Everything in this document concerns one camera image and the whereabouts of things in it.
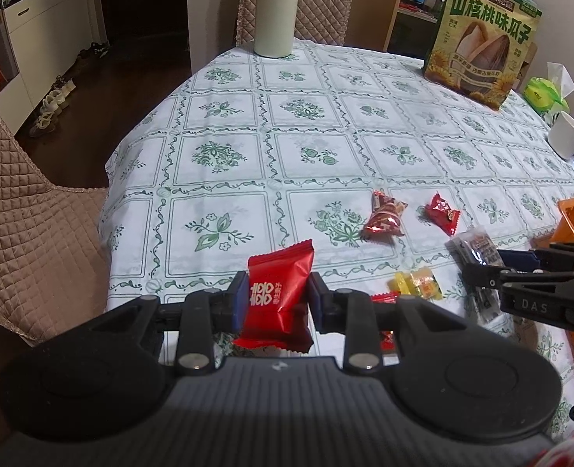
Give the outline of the grey nut mix packet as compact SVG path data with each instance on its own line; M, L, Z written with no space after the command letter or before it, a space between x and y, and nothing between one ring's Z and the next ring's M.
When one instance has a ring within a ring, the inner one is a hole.
M503 259L482 226L458 233L447 243L447 249L458 264L465 287L475 297L482 324L502 314L496 275L491 267L503 268Z

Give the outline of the small red candy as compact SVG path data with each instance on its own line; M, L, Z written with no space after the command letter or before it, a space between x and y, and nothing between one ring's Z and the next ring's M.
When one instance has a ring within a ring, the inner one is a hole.
M400 293L398 293L398 291L390 291L371 296L373 311L376 314L377 326L379 327L381 349L384 354L395 352L393 331L385 329L385 327L392 325L392 315L395 314L395 303L399 296Z
M456 234L461 211L454 209L439 193L435 193L432 200L425 205L425 213L446 235Z

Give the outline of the yellow green candy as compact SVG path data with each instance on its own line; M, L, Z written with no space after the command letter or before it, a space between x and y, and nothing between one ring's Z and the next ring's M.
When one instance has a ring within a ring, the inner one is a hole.
M397 272L389 281L389 289L402 295L419 296L428 300L441 300L442 290L428 267L413 272Z

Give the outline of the red double happiness packet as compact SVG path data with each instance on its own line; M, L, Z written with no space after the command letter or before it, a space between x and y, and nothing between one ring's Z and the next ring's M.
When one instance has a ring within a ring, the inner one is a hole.
M235 346L248 350L273 347L309 351L313 342L305 288L313 259L310 239L248 259L249 306Z

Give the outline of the brown red candy packet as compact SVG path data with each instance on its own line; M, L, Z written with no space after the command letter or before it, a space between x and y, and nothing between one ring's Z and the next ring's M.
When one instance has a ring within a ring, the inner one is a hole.
M371 214L362 229L364 238L404 235L402 216L408 207L406 202L376 190L372 193L371 205Z

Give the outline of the plain white cup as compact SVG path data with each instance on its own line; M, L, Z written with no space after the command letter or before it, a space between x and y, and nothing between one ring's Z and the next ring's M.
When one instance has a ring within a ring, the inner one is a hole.
M562 159L571 159L574 156L574 118L560 112L546 141Z

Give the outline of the green patterned tablecloth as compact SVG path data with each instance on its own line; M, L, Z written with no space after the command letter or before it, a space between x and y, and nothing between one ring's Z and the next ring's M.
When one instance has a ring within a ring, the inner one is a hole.
M441 306L535 349L562 397L549 432L574 432L574 351L560 329L501 314L475 297L427 220L439 193L501 249L525 249L574 198L574 165L546 141L517 94L499 110L427 81L417 59L296 41L281 59L230 49L164 98L106 164L100 237L116 307L141 294L179 302L221 287L256 254L310 239L331 286L388 289L428 267ZM403 236L364 238L372 193L406 202Z

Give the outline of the green tissue pack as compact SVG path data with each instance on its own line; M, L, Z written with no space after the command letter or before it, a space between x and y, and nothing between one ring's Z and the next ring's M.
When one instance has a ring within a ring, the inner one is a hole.
M548 77L532 77L523 91L525 101L540 116L569 112L567 96L574 92L574 81L562 63L548 63Z

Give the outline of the quilted brown near chair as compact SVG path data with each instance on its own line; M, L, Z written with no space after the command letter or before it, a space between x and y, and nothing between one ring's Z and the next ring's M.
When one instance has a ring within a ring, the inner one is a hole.
M103 189L56 186L0 116L0 326L39 344L105 308Z

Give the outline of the sunflower seed bag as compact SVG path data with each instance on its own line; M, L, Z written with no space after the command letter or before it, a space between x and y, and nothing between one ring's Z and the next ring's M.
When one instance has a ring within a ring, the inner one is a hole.
M532 0L445 0L424 77L500 109L541 16Z

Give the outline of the shoes on floor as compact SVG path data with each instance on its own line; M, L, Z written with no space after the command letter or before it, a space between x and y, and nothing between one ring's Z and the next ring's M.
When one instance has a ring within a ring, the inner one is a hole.
M75 77L107 53L109 53L107 41L92 42L87 49L81 49L72 67L65 74L56 77L41 100L38 115L28 131L30 137L37 138L57 128L59 115L68 107L69 97L77 88Z

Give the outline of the cream thermos bottle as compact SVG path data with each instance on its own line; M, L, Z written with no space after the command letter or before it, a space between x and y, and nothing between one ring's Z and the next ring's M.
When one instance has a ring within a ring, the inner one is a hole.
M291 54L298 0L256 0L254 52L267 58Z

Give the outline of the white cabinet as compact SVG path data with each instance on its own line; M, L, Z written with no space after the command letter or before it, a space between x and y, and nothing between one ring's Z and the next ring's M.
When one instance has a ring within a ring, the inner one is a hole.
M0 115L17 132L57 77L93 41L87 0L22 0L4 10L17 77L0 92Z

